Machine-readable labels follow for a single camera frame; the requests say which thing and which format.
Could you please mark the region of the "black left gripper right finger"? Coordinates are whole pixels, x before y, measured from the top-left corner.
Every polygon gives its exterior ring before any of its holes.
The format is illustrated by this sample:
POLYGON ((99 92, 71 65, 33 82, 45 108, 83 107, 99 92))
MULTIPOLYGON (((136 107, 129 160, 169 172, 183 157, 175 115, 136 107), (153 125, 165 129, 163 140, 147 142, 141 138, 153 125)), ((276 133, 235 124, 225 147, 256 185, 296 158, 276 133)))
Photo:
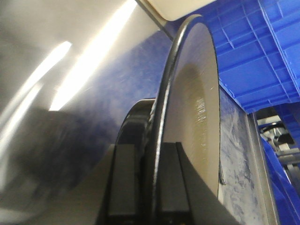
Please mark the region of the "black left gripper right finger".
POLYGON ((196 172, 180 142, 165 142, 162 145, 159 224, 239 224, 196 172))

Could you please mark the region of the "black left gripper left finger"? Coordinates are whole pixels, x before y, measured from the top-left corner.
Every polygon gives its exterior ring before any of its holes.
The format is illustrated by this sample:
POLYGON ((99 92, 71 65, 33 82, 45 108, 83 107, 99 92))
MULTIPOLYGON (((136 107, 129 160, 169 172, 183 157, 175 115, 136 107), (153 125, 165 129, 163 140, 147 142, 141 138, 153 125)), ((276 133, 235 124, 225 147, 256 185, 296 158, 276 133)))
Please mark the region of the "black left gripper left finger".
POLYGON ((136 102, 110 146, 112 158, 97 225, 137 225, 140 221, 146 129, 154 102, 154 98, 136 102))

